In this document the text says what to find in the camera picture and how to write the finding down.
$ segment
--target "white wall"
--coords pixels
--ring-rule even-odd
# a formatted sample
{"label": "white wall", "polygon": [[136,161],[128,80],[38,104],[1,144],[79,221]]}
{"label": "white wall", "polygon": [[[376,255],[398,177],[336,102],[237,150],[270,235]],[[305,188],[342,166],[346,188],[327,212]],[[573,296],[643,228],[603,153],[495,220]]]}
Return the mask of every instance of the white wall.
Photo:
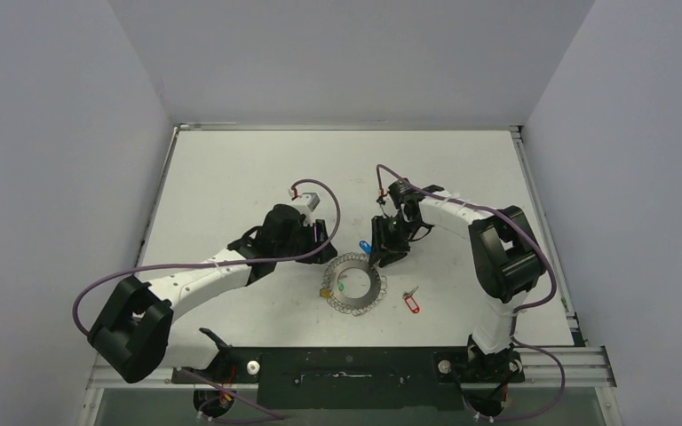
{"label": "white wall", "polygon": [[74,424],[71,303],[133,263],[170,126],[105,1],[0,0],[0,425]]}
{"label": "white wall", "polygon": [[176,122],[523,123],[592,0],[109,0]]}
{"label": "white wall", "polygon": [[598,0],[524,137],[627,424],[682,424],[682,2]]}

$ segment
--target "purple cable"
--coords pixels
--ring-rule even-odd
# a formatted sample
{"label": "purple cable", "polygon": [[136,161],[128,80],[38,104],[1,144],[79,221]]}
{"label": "purple cable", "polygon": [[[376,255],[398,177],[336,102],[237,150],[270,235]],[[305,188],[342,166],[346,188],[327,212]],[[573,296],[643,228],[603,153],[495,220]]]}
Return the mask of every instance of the purple cable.
{"label": "purple cable", "polygon": [[336,195],[331,191],[331,189],[323,184],[319,180],[315,179],[299,179],[297,182],[294,182],[294,184],[291,185],[291,189],[296,189],[297,185],[301,184],[315,184],[322,189],[324,189],[328,195],[330,195],[330,198],[333,199],[333,203],[336,205],[336,224],[333,226],[333,231],[330,232],[330,235],[328,236],[328,239],[325,240],[320,246],[318,246],[316,249],[309,251],[307,253],[304,253],[304,255],[297,255],[297,256],[289,256],[289,257],[268,257],[268,258],[263,258],[263,259],[243,259],[243,260],[229,260],[225,262],[221,262],[219,264],[213,264],[213,263],[205,263],[205,264],[149,264],[148,266],[138,266],[136,268],[131,268],[127,269],[124,271],[120,272],[115,272],[112,273],[106,277],[101,278],[100,280],[97,280],[93,282],[91,285],[87,286],[84,290],[80,292],[79,295],[77,295],[77,298],[75,299],[74,304],[72,304],[72,320],[75,322],[75,325],[77,328],[82,332],[84,335],[88,335],[90,333],[87,328],[85,328],[82,325],[82,322],[80,321],[80,316],[79,316],[79,308],[80,308],[80,303],[82,302],[82,299],[87,296],[88,293],[90,293],[93,289],[96,287],[100,286],[101,284],[111,281],[115,278],[120,278],[126,275],[132,275],[133,273],[137,272],[144,272],[144,271],[156,271],[160,269],[210,269],[210,268],[215,268],[215,267],[223,267],[223,266],[236,266],[238,264],[267,264],[267,263],[277,263],[277,262],[292,262],[295,260],[302,260],[305,258],[308,258],[310,256],[314,256],[318,253],[320,253],[323,249],[326,248],[330,244],[330,241],[333,240],[333,237],[336,236],[336,232],[338,231],[338,226],[341,224],[341,205],[338,203],[338,198]]}
{"label": "purple cable", "polygon": [[[216,391],[220,391],[221,393],[225,393],[226,395],[230,396],[231,398],[234,398],[238,401],[243,402],[244,404],[247,404],[248,406],[251,406],[252,408],[255,408],[258,411],[262,411],[265,414],[270,415],[270,417],[262,418],[262,419],[245,419],[245,420],[225,420],[225,419],[218,419],[218,418],[213,418],[213,421],[215,423],[224,423],[224,424],[252,424],[252,423],[262,423],[262,422],[275,422],[279,420],[284,420],[286,419],[285,416],[276,413],[275,411],[269,410],[268,408],[265,408],[264,406],[259,405],[256,402],[252,402],[249,399],[246,399],[242,395],[239,395],[238,393],[228,390],[221,386],[218,383],[215,383],[211,380],[206,379],[205,377],[202,377],[201,375],[198,375],[197,373],[191,372],[189,370],[185,370],[184,368],[180,369],[179,372],[184,375],[188,375],[192,377],[193,379],[197,380],[198,382],[202,382],[205,384],[208,384],[212,386],[213,388],[216,389]],[[216,399],[220,399],[220,396],[218,398],[213,398],[209,399],[205,402],[203,402],[199,408],[197,408],[197,411],[199,413],[202,412],[202,409],[205,408],[208,404],[211,402],[215,401]]]}
{"label": "purple cable", "polygon": [[[404,183],[404,185],[410,187],[411,189],[417,191],[418,193],[434,198],[435,200],[440,200],[440,201],[445,201],[446,197],[442,197],[440,195],[436,195],[434,193],[428,193],[422,188],[419,188],[417,186],[414,186],[409,182],[406,178],[402,177],[400,174],[396,173],[395,171],[391,170],[388,166],[385,166],[384,164],[378,164],[375,167],[375,172],[377,173],[377,185],[379,186],[380,190],[383,191],[383,180],[380,178],[380,170],[383,169],[387,171],[388,173],[392,174],[395,178],[400,180],[401,182]],[[558,364],[558,368],[560,370],[560,387],[558,394],[556,397],[548,404],[547,406],[529,414],[521,414],[521,415],[514,415],[514,416],[509,416],[509,417],[498,417],[495,418],[494,421],[496,422],[510,422],[514,420],[526,420],[530,419],[533,417],[537,417],[540,414],[545,413],[546,411],[550,410],[553,408],[556,404],[558,404],[558,401],[560,401],[560,398],[563,396],[563,392],[566,389],[566,371],[563,369],[563,365],[560,362],[560,359],[558,359],[555,355],[550,353],[549,351],[539,347],[539,346],[533,346],[531,344],[526,344],[522,343],[518,340],[516,340],[516,337],[513,337],[514,333],[516,332],[516,319],[518,318],[519,312],[525,309],[531,309],[531,308],[536,308],[537,306],[541,306],[543,304],[547,304],[552,300],[553,297],[555,297],[556,292],[558,291],[558,282],[556,280],[555,272],[552,269],[552,265],[550,260],[548,260],[547,256],[543,253],[543,251],[540,249],[540,246],[537,245],[537,243],[530,237],[527,233],[524,232],[518,225],[516,225],[509,217],[507,217],[505,214],[501,213],[497,209],[493,209],[492,207],[488,206],[480,206],[477,204],[471,204],[469,202],[466,202],[464,200],[457,200],[457,199],[448,199],[449,202],[453,202],[458,205],[463,205],[469,209],[474,209],[474,210],[482,210],[486,211],[488,213],[491,213],[497,217],[499,217],[501,220],[503,220],[508,226],[510,226],[516,233],[521,237],[526,244],[534,250],[534,252],[537,254],[537,257],[540,259],[540,262],[543,263],[545,269],[548,271],[548,276],[551,279],[551,291],[550,293],[543,297],[542,299],[533,302],[531,304],[522,304],[520,306],[517,306],[516,309],[513,310],[513,313],[516,314],[513,316],[513,320],[511,321],[511,339],[513,340],[514,343],[516,343],[517,346],[522,347],[522,348],[527,348],[531,349],[533,351],[538,351],[541,352],[548,357],[550,357],[553,361],[555,361],[556,364]],[[466,404],[469,408],[472,409],[472,411],[475,411],[472,406],[469,405],[467,402]],[[489,417],[486,417],[483,414],[480,414],[481,418],[483,419],[489,419]]]}

